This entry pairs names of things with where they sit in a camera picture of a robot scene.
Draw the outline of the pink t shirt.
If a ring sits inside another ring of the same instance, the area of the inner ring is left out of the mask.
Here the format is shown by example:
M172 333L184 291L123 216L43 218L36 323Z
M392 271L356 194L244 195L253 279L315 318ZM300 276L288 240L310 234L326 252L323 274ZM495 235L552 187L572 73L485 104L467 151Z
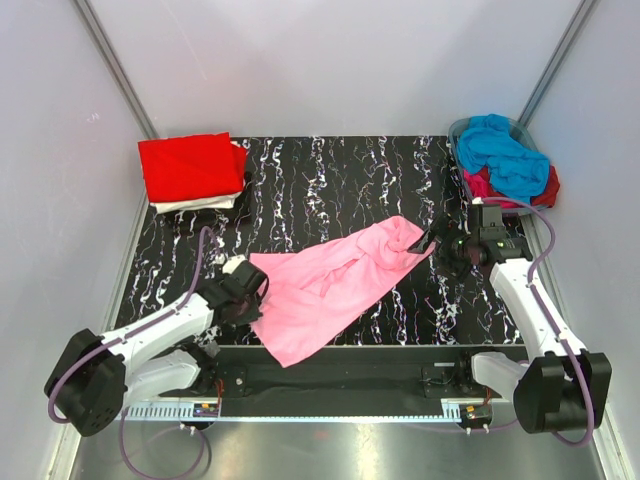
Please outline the pink t shirt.
M393 216L298 253L252 253L269 280L253 332L282 367L307 359L430 255L409 251L422 234Z

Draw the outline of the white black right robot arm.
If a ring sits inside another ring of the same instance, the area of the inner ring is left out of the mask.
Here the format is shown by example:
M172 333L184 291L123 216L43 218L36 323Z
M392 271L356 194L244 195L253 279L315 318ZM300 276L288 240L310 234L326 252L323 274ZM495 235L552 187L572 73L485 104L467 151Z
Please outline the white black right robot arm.
M432 251L456 279L478 269L524 340L526 363L502 352L478 351L462 357L454 381L481 385L509 401L529 434L550 433L568 446L587 445L602 423L611 363L605 354L590 352L566 324L537 275L549 253L534 256L526 240L508 236L500 199L475 198L463 227L450 214L439 214L408 250Z

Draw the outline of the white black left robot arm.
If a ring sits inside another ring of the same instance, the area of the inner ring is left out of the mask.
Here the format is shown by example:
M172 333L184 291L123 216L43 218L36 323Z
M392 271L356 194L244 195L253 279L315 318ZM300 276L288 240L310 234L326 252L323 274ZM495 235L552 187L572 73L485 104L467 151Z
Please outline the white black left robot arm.
M216 352L198 346L197 338L223 324L256 321L268 288L263 270L234 257L215 278L129 326L75 333L44 386L50 418L90 437L135 403L208 392Z

